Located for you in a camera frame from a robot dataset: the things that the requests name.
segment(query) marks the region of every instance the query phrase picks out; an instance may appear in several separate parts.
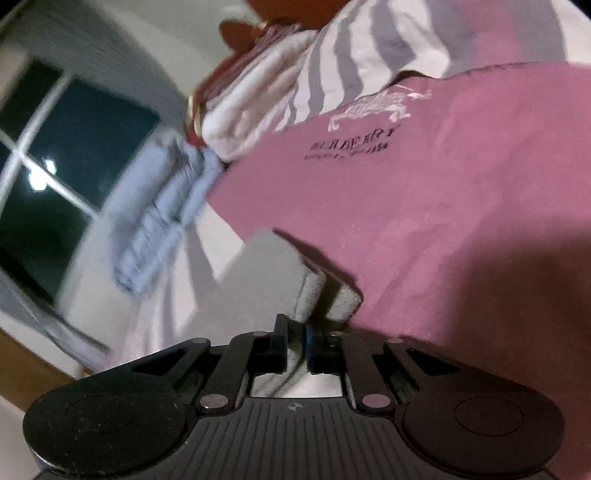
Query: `gray striped fabric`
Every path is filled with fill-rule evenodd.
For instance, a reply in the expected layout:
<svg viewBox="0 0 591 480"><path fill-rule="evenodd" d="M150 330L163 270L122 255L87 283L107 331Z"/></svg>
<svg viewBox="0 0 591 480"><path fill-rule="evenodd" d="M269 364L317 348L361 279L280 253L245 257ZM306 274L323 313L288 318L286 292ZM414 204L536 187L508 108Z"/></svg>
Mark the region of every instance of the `gray striped fabric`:
<svg viewBox="0 0 591 480"><path fill-rule="evenodd" d="M561 18L567 4L352 0L318 35L276 130L377 93L405 70L443 78L492 64L570 61L565 35L583 24L588 32L591 22ZM580 50L573 56L580 61Z"/></svg>

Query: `window frame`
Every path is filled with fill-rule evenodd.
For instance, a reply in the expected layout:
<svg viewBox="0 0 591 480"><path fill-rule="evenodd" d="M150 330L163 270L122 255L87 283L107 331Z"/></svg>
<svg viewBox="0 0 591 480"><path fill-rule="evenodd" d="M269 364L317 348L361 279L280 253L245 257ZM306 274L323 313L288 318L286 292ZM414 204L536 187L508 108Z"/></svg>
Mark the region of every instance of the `window frame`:
<svg viewBox="0 0 591 480"><path fill-rule="evenodd" d="M12 191L14 182L22 168L26 168L29 171L34 171L39 175L43 175L44 180L47 182L47 186L49 188L54 190L76 208L82 210L92 220L96 220L98 218L99 212L94 206L92 206L84 198L80 197L72 189L60 182L57 177L47 172L28 155L28 150L35 140L37 133L41 129L41 126L43 123L45 123L45 120L47 120L51 110L54 108L66 89L70 86L73 79L74 76L71 73L62 73L61 77L49 89L37 109L31 115L31 118L27 122L16 142L13 141L10 136L2 130L2 128L0 128L0 142L11 152L2 171L0 172L0 218L2 217L2 211L8 196Z"/></svg>

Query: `white wall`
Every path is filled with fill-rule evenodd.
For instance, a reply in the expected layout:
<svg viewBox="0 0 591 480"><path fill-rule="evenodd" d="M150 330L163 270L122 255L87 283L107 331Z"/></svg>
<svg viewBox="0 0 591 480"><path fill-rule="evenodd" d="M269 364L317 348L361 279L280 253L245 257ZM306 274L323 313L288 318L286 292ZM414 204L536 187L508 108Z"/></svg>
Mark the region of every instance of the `white wall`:
<svg viewBox="0 0 591 480"><path fill-rule="evenodd" d="M110 12L126 12L203 52L215 66L229 54L217 27L228 17L258 17L243 0L96 0Z"/></svg>
<svg viewBox="0 0 591 480"><path fill-rule="evenodd" d="M166 144L173 137L180 135L171 128L159 126L151 138ZM151 143L148 141L144 148L149 148ZM125 336L130 321L138 315L140 305L139 297L124 294L113 281L113 218L118 218L125 208L124 200L118 195L125 186L124 181L113 188L100 217L86 231L57 300L59 311L71 325L112 348L118 338Z"/></svg>
<svg viewBox="0 0 591 480"><path fill-rule="evenodd" d="M22 436L24 413L0 397L0 479L32 480L39 468Z"/></svg>
<svg viewBox="0 0 591 480"><path fill-rule="evenodd" d="M152 55L179 90L187 96L217 65L217 61L212 60L208 50L200 47L199 42L188 43L175 36L174 29L163 30L158 22L151 23L150 15L138 15L138 12L152 11L153 2L139 0L133 11L123 8L124 5L118 1L95 0L92 3ZM159 0L157 5L167 12L167 15L176 15L178 14L177 3L175 0L165 2Z"/></svg>

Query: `folded clothes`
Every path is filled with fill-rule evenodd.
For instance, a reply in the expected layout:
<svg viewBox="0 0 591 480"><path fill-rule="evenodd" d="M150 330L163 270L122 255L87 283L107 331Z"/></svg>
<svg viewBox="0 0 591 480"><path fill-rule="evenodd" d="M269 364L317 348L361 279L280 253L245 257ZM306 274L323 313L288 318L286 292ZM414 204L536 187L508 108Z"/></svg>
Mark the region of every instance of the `folded clothes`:
<svg viewBox="0 0 591 480"><path fill-rule="evenodd" d="M198 85L189 99L189 124L186 128L187 141L198 147L204 147L201 125L203 115L207 111L209 102L220 99L236 79L242 76L261 56L274 44L296 33L300 24L271 25L265 29L264 35L252 49L245 53L235 53L226 58L215 68L209 76Z"/></svg>
<svg viewBox="0 0 591 480"><path fill-rule="evenodd" d="M144 210L139 225L115 266L115 281L125 291L142 295L154 285L205 201L207 192L222 172L217 155L186 142L172 142L162 149L166 164L177 169L153 202Z"/></svg>
<svg viewBox="0 0 591 480"><path fill-rule="evenodd" d="M250 150L285 109L315 37L315 31L307 30L274 44L208 102L202 136L222 160Z"/></svg>
<svg viewBox="0 0 591 480"><path fill-rule="evenodd" d="M241 333L272 331L276 315L283 313L291 320L287 371L259 377L252 391L255 396L281 394L306 370L298 325L313 322L321 329L340 330L362 301L352 286L271 231L258 232L244 245L183 325L174 323L175 310L183 308L177 302L181 298L177 289L183 285L170 277L165 282L162 302L156 302L152 315L140 315L107 367L194 337L222 345Z"/></svg>
<svg viewBox="0 0 591 480"><path fill-rule="evenodd" d="M109 252L115 268L132 241L144 212L180 168L180 159L171 149L178 134L160 125L137 155L129 162L109 194L101 214L111 223Z"/></svg>

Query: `gray fabric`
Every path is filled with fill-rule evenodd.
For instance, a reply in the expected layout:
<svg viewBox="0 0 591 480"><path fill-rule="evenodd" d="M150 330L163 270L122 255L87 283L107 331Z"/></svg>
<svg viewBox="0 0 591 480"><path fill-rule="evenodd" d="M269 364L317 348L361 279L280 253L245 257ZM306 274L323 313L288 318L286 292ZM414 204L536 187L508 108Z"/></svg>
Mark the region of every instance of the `gray fabric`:
<svg viewBox="0 0 591 480"><path fill-rule="evenodd" d="M108 354L108 348L105 345L68 325L51 312L49 306L47 308L40 307L40 302L33 301L2 269L0 269L0 285L5 290L2 293L0 309L4 309L5 300L10 298L11 301L20 305L20 311L14 312L12 310L6 313L18 314L15 319L46 335L58 348L83 367L92 371L99 371L103 367Z"/></svg>
<svg viewBox="0 0 591 480"><path fill-rule="evenodd" d="M333 324L341 328L361 303L361 295L334 276L329 281L337 284L339 294L328 295L328 304L319 310L330 312ZM260 232L246 243L219 287L201 302L180 337L206 337L212 345L223 345L241 333L272 331L276 315L287 315L294 322L287 372L265 376L252 392L256 396L273 395L293 380L296 372L302 371L303 338L300 329L293 326L322 322L315 312L326 285L326 272L304 258L287 240L270 231ZM335 298L338 305L333 308Z"/></svg>
<svg viewBox="0 0 591 480"><path fill-rule="evenodd" d="M34 57L135 100L182 129L185 96L148 53L85 1L32 1L6 39Z"/></svg>
<svg viewBox="0 0 591 480"><path fill-rule="evenodd" d="M415 54L400 36L386 2L376 3L372 9L371 31L379 55L394 78L402 67L414 60Z"/></svg>
<svg viewBox="0 0 591 480"><path fill-rule="evenodd" d="M170 279L166 282L164 289L164 298L162 302L163 310L163 341L166 345L174 344L174 312L173 312L173 286Z"/></svg>
<svg viewBox="0 0 591 480"><path fill-rule="evenodd" d="M426 0L433 30L450 54L445 77L467 72L476 63L475 33L450 0Z"/></svg>
<svg viewBox="0 0 591 480"><path fill-rule="evenodd" d="M177 169L141 216L139 225L115 266L115 281L134 295L149 292L172 258L184 230L197 216L206 195L222 172L211 149L199 151L184 142L165 149Z"/></svg>
<svg viewBox="0 0 591 480"><path fill-rule="evenodd" d="M322 106L324 105L324 90L322 89L322 79L320 77L320 49L322 48L328 30L328 26L321 30L316 37L314 46L310 52L310 67L308 69L310 99L308 100L308 107L310 109L309 115L313 116L318 115L322 111ZM295 109L293 108L293 105L291 105L291 107L295 116Z"/></svg>
<svg viewBox="0 0 591 480"><path fill-rule="evenodd" d="M296 101L296 95L299 90L300 90L300 84L296 82L295 86L294 86L294 92L291 94L291 98L288 103L288 108L290 110L290 117L287 119L287 123L285 124L286 127L292 126L296 121L297 111L296 111L296 106L295 106L294 102Z"/></svg>
<svg viewBox="0 0 591 480"><path fill-rule="evenodd" d="M566 58L562 29L550 0L519 0L509 2L508 8L523 45L523 61Z"/></svg>
<svg viewBox="0 0 591 480"><path fill-rule="evenodd" d="M217 282L213 277L212 266L203 250L195 224L189 225L185 230L184 243L189 262L193 294L197 304L199 304L205 295L217 288Z"/></svg>
<svg viewBox="0 0 591 480"><path fill-rule="evenodd" d="M357 5L353 7L353 10L342 21L339 33L336 36L335 56L337 68L345 90L345 96L340 105L351 103L363 91L363 83L357 71L357 64L351 58L351 33L349 32L349 26L357 17L362 5L363 2L358 0Z"/></svg>

